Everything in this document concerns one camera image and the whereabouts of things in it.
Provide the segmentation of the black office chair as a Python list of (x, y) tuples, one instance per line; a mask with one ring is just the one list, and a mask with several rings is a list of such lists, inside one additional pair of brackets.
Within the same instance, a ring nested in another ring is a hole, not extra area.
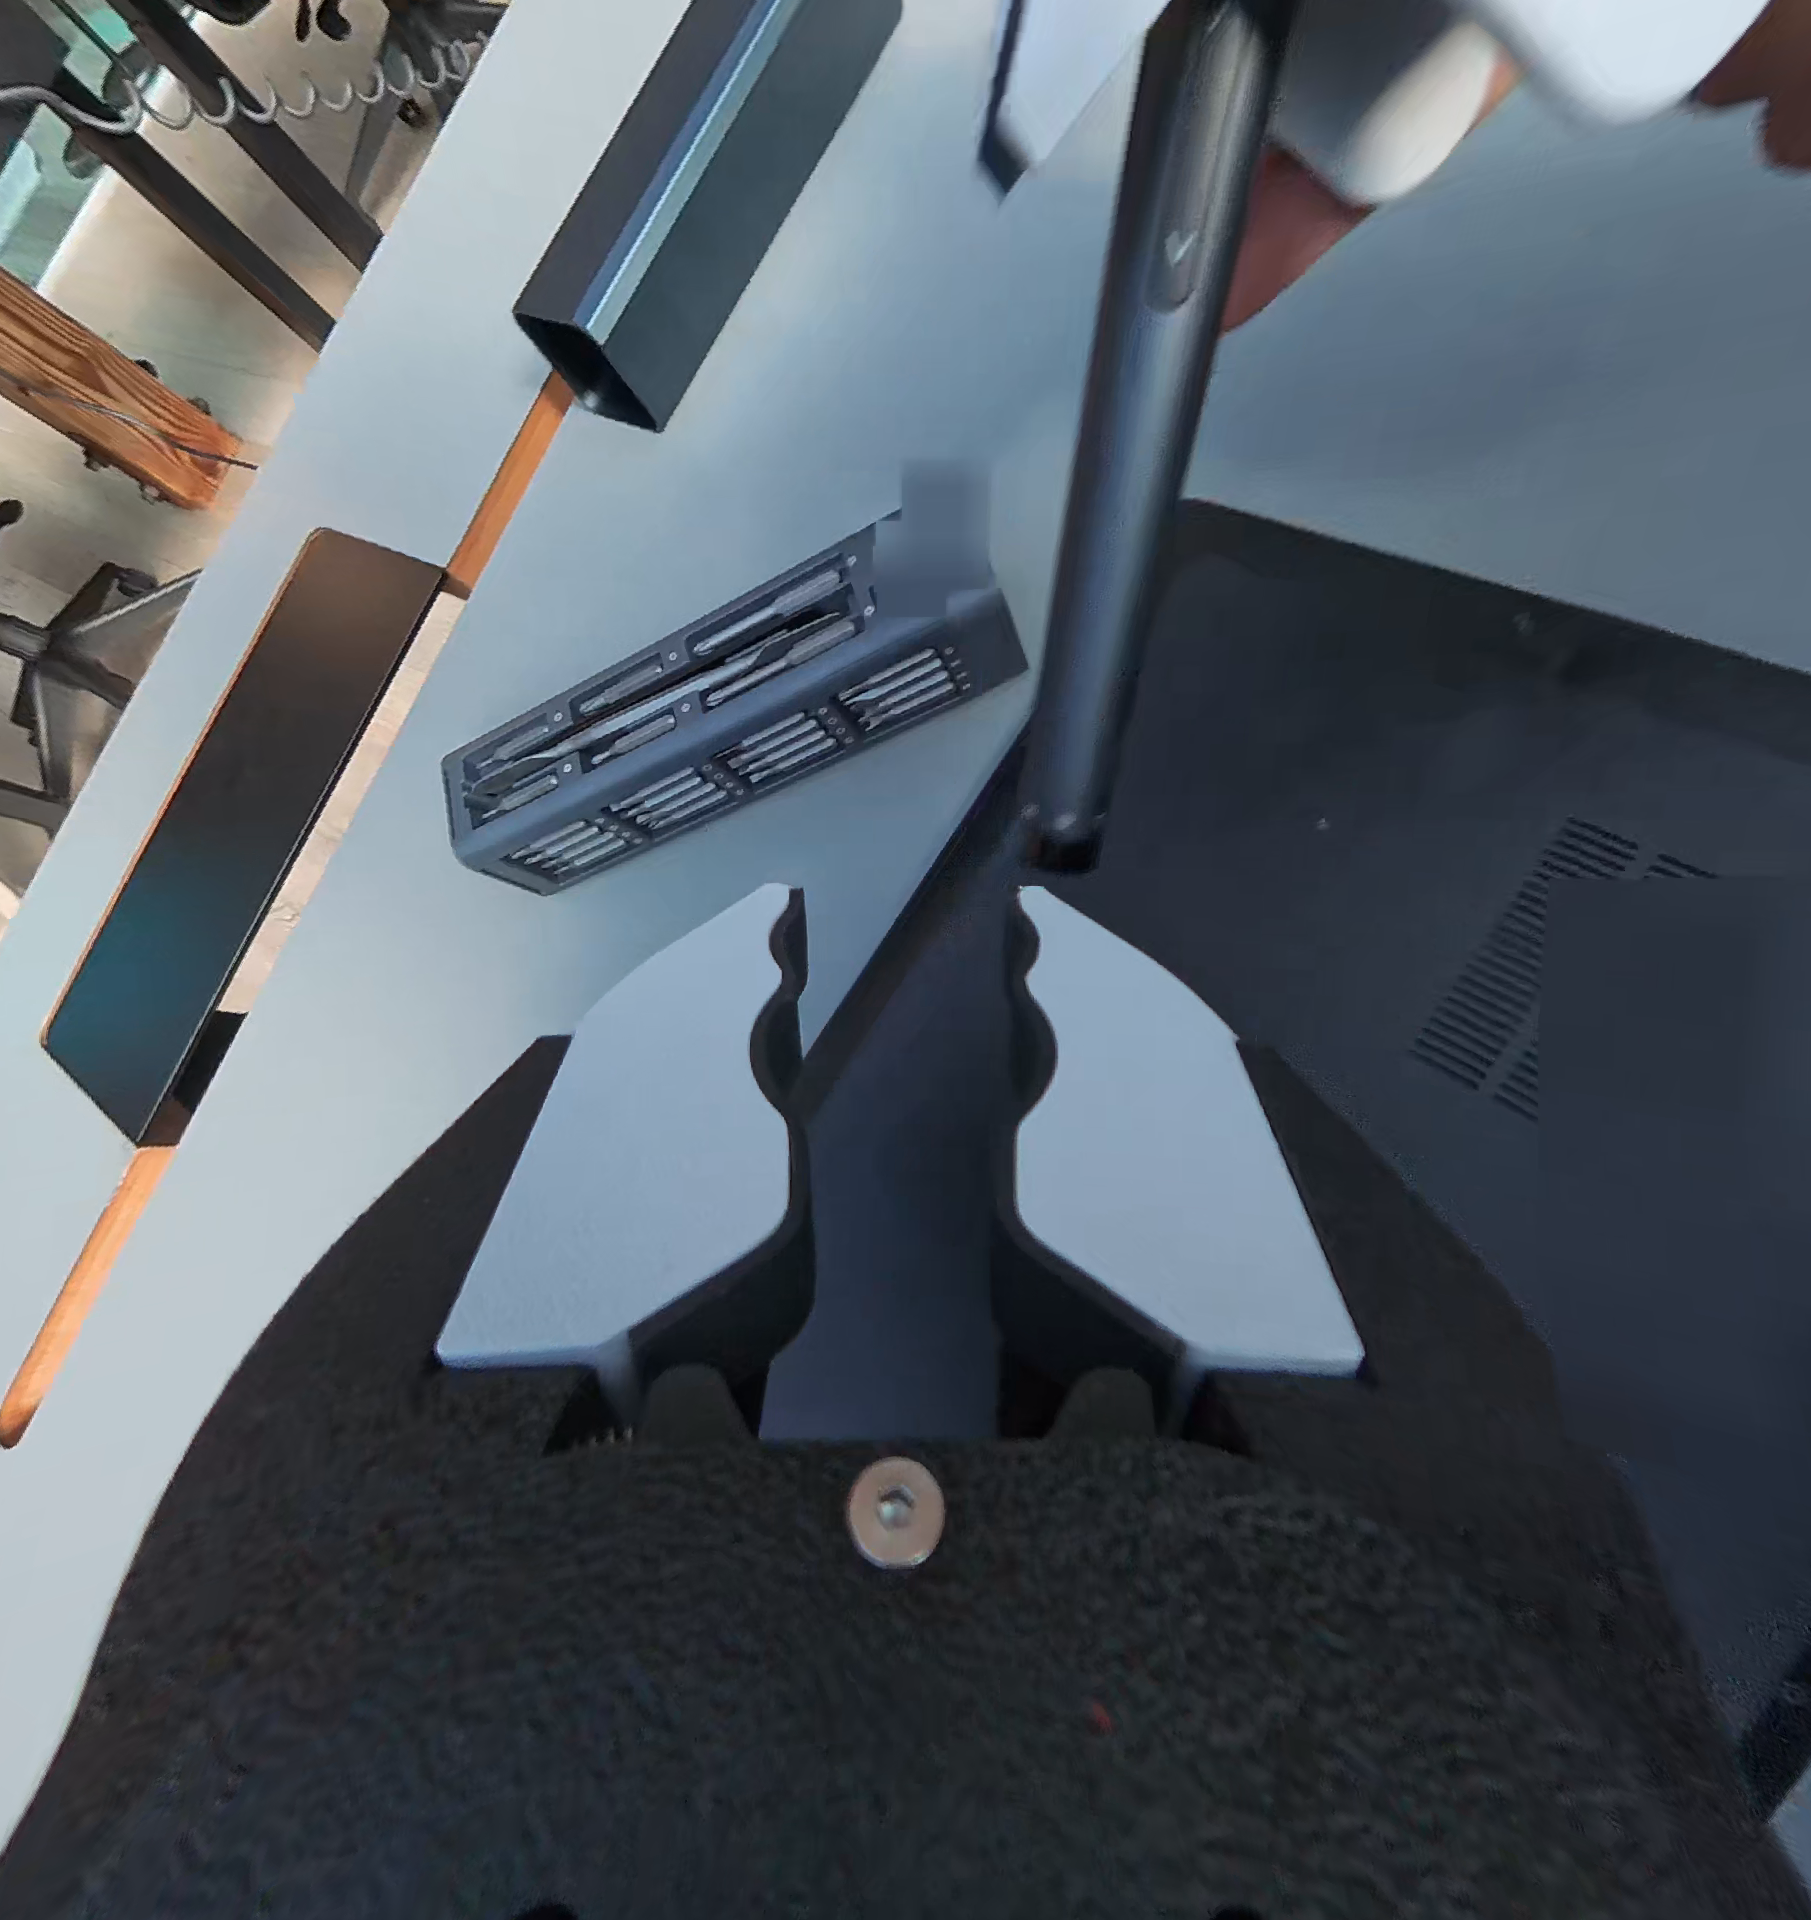
[[(23, 515), (19, 499), (0, 499), (0, 534)], [(57, 834), (142, 681), (120, 672), (110, 650), (163, 635), (198, 576), (158, 582), (103, 563), (44, 625), (0, 606), (0, 652), (22, 668), (11, 722), (37, 764), (37, 785), (0, 778), (0, 817)]]

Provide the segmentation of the dark grey metal case sleeve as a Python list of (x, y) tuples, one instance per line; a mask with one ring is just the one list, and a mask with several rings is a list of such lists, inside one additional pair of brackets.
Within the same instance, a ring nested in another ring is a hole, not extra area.
[(581, 406), (667, 430), (902, 12), (689, 4), (514, 305)]

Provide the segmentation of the dark grey screwdriver handle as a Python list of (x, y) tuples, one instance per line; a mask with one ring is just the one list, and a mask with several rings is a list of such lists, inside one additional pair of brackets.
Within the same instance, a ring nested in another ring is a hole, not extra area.
[(1037, 873), (1088, 873), (1105, 847), (1297, 11), (1178, 2), (1144, 39), (1022, 761)]

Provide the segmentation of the black laptop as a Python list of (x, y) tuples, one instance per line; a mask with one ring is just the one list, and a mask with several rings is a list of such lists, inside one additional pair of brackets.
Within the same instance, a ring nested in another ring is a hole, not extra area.
[(1610, 1453), (1811, 1805), (1811, 677), (1182, 513), (1102, 864), (1235, 1030), (1380, 1379)]

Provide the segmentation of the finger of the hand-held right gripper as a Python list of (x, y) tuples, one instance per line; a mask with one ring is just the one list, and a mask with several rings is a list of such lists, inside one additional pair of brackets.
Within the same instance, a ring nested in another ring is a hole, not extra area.
[(1679, 106), (1766, 2), (1455, 2), (1558, 109), (1633, 124)]

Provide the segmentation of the steel pry tool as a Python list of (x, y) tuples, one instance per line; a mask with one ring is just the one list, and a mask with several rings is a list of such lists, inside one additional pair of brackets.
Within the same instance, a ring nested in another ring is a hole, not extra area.
[(581, 722), (567, 733), (536, 747), (509, 756), (492, 769), (467, 780), (465, 797), (471, 806), (503, 803), (503, 795), (548, 768), (561, 765), (571, 756), (583, 756), (583, 765), (599, 765), (609, 758), (633, 754), (637, 747), (673, 733), (680, 717), (719, 707), (754, 684), (764, 684), (792, 665), (814, 659), (851, 636), (868, 629), (868, 620), (853, 613), (814, 620), (807, 625), (781, 629), (768, 640), (726, 659), (714, 669), (662, 691), (650, 700), (606, 717)]

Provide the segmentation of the black framed wooden desk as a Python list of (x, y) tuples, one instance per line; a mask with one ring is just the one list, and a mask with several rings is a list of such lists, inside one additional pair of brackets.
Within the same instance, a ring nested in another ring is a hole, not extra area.
[[(293, 291), (324, 325), (340, 317), (361, 266), (235, 134), (169, 124), (190, 90), (123, 4), (0, 4), (0, 88), (54, 78), (77, 81), (107, 109), (125, 109), (136, 88), (150, 106), (140, 138), (161, 163), (161, 191), (184, 185), (184, 214), (211, 210), (216, 238), (237, 235), (240, 263), (266, 266), (267, 290)], [(194, 358), (229, 371), (303, 371), (321, 345), (49, 105), (0, 105), (0, 266), (165, 370)]]

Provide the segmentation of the wooden post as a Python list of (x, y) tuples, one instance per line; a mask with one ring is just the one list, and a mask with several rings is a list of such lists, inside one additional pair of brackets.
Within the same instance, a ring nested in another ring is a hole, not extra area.
[(227, 476), (259, 468), (213, 412), (3, 265), (0, 397), (177, 508), (211, 508)]

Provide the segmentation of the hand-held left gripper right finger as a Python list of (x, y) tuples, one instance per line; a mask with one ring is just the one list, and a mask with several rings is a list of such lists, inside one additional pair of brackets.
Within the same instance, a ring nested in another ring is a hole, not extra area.
[(992, 1308), (1059, 1389), (1144, 1379), (1179, 1430), (1215, 1374), (1354, 1381), (1368, 1348), (1235, 1030), (1040, 885), (1007, 932)]

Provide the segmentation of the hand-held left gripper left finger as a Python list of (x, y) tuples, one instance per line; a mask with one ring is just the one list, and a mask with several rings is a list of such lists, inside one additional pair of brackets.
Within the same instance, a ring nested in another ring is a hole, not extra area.
[(759, 1374), (816, 1290), (795, 1118), (804, 891), (768, 883), (581, 1018), (438, 1331), (450, 1369), (581, 1366), (635, 1422), (662, 1373)]

